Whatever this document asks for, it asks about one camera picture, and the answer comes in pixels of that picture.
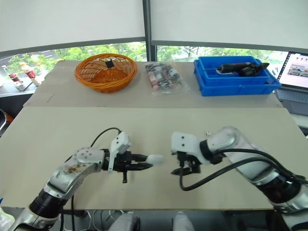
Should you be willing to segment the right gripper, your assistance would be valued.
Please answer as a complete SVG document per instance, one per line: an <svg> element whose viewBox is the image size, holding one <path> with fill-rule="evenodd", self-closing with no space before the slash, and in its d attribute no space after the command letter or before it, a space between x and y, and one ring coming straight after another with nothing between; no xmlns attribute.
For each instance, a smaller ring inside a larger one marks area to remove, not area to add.
<svg viewBox="0 0 308 231"><path fill-rule="evenodd" d="M171 175L190 175L201 173L199 160L185 152L177 152L179 168L173 170Z"/></svg>

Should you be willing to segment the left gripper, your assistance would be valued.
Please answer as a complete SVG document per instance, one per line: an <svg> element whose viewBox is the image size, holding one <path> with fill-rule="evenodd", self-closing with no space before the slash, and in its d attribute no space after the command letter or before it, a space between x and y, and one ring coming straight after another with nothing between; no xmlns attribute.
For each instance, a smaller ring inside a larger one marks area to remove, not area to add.
<svg viewBox="0 0 308 231"><path fill-rule="evenodd" d="M148 156L142 154L134 154L133 160L139 162L137 164L132 164L132 154L131 151L125 151L123 154L117 154L114 159L113 171L123 173L122 183L128 182L127 173L128 171L142 171L151 168L153 165L145 163Z"/></svg>

